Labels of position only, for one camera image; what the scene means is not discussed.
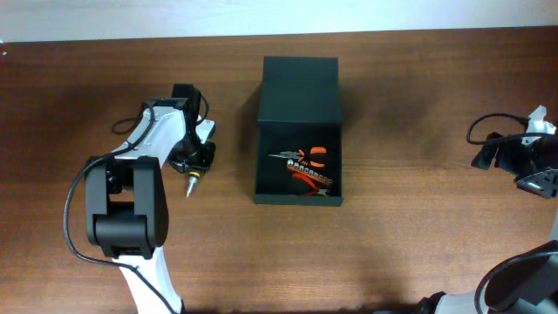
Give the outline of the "black open box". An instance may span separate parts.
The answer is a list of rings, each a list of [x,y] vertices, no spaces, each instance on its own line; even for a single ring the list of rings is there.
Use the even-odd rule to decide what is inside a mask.
[[[342,104],[337,58],[271,57],[263,63],[255,168],[257,204],[338,207],[343,201]],[[309,167],[333,180],[329,196],[290,191],[289,159],[269,157],[282,151],[325,147],[323,168]]]

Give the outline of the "yellow black stubby screwdriver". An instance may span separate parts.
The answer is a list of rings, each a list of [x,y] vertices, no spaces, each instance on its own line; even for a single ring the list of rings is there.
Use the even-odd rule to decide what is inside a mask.
[[[191,171],[188,173],[186,197],[190,197],[192,193],[195,191],[195,188],[199,183],[200,178],[201,178],[201,174],[199,172]]]

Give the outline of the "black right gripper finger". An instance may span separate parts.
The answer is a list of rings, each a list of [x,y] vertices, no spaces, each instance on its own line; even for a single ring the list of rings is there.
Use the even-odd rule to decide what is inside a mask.
[[[536,174],[531,174],[516,182],[519,189],[538,195],[545,199],[557,196],[557,170],[549,168]]]
[[[471,162],[472,167],[488,170],[499,166],[500,145],[483,145]]]

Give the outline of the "red handled small pliers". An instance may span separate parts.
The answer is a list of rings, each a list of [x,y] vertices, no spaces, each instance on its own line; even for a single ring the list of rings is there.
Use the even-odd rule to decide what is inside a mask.
[[[290,191],[294,195],[301,196],[329,196],[330,191],[327,188],[321,188],[310,177],[294,173],[291,177]]]

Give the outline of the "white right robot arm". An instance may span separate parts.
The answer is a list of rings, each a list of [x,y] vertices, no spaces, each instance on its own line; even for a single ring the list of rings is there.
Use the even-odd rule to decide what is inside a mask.
[[[557,197],[557,137],[522,142],[490,133],[471,165],[503,169],[517,188],[545,199]],[[489,270],[476,290],[452,295],[441,291],[418,303],[416,313],[556,313],[557,223],[548,241]]]

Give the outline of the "orange socket bit rail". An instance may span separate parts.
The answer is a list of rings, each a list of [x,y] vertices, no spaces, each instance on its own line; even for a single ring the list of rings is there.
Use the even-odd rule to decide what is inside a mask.
[[[309,167],[305,167],[303,164],[299,162],[293,160],[287,160],[286,166],[287,169],[293,172],[294,174],[301,174],[306,178],[310,179],[311,181],[314,181],[315,183],[318,183],[320,185],[331,186],[333,184],[333,180],[331,178],[326,177],[325,175],[320,174]]]

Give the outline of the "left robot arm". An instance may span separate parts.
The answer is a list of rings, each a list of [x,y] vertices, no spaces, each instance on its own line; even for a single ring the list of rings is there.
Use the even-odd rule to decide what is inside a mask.
[[[162,168],[186,175],[193,193],[216,150],[215,123],[200,109],[207,105],[192,84],[176,84],[170,97],[144,101],[124,132],[126,141],[89,159],[80,175],[88,241],[101,248],[104,265],[121,270],[140,313],[185,310],[164,256],[169,213]]]

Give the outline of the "orange black needle nose pliers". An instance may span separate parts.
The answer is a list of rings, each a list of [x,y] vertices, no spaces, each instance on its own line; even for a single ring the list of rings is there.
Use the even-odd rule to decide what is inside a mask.
[[[328,151],[325,147],[311,147],[308,149],[269,154],[269,157],[294,160],[305,167],[323,168],[328,159]]]

